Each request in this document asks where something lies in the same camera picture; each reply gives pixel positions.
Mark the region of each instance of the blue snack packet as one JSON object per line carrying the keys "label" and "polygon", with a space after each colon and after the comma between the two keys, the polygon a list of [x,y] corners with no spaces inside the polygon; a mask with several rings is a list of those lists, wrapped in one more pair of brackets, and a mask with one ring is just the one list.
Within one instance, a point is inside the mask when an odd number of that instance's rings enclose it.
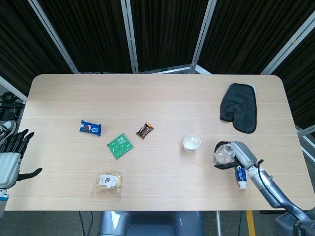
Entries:
{"label": "blue snack packet", "polygon": [[81,132],[88,132],[100,136],[101,124],[92,124],[81,120]]}

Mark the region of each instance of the robot finger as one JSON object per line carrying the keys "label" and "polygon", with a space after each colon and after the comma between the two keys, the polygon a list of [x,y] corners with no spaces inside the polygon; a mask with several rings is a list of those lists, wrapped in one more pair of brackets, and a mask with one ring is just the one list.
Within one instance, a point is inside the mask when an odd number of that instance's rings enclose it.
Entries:
{"label": "robot finger", "polygon": [[42,170],[43,168],[38,168],[37,170],[29,174],[18,174],[16,181],[22,181],[24,179],[33,178],[37,176]]}
{"label": "robot finger", "polygon": [[25,150],[26,150],[26,148],[27,148],[27,146],[28,146],[28,143],[29,143],[30,139],[31,139],[33,136],[34,136],[34,132],[28,134],[28,135],[23,139],[23,141],[22,141],[22,143],[21,143],[21,145],[20,145],[20,147],[19,147],[19,150],[18,150],[18,153],[21,154],[21,157],[20,157],[21,159],[23,158],[23,155],[24,155]]}
{"label": "robot finger", "polygon": [[17,138],[16,138],[16,141],[15,141],[14,146],[12,148],[12,152],[18,152],[19,147],[22,144],[22,141],[24,139],[24,136],[27,134],[28,131],[29,130],[26,129],[23,132],[17,134]]}
{"label": "robot finger", "polygon": [[16,135],[12,135],[10,137],[10,139],[8,140],[8,143],[6,144],[5,152],[10,152],[10,150],[13,147],[13,143],[14,143],[15,139],[16,139]]}

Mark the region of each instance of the sneaker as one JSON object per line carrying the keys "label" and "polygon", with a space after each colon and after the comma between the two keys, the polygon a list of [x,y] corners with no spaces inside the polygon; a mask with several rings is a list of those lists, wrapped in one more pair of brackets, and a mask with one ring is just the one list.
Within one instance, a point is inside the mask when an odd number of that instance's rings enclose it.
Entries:
{"label": "sneaker", "polygon": [[13,120],[7,121],[3,125],[0,125],[0,145],[9,135],[14,134],[15,129],[16,122]]}

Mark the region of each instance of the white cup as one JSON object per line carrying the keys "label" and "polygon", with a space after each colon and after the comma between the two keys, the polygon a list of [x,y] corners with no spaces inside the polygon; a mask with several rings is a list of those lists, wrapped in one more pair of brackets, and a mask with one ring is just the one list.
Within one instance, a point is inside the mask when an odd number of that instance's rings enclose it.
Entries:
{"label": "white cup", "polygon": [[201,140],[197,135],[188,135],[183,140],[183,147],[185,151],[194,151],[201,144]]}

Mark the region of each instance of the gray oven mitt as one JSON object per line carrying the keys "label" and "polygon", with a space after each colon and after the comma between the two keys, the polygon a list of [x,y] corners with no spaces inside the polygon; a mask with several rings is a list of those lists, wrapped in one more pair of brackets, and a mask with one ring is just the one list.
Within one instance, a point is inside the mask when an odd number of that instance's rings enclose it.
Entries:
{"label": "gray oven mitt", "polygon": [[238,131],[253,133],[257,125],[257,106],[253,87],[231,84],[221,102],[220,119],[232,121]]}

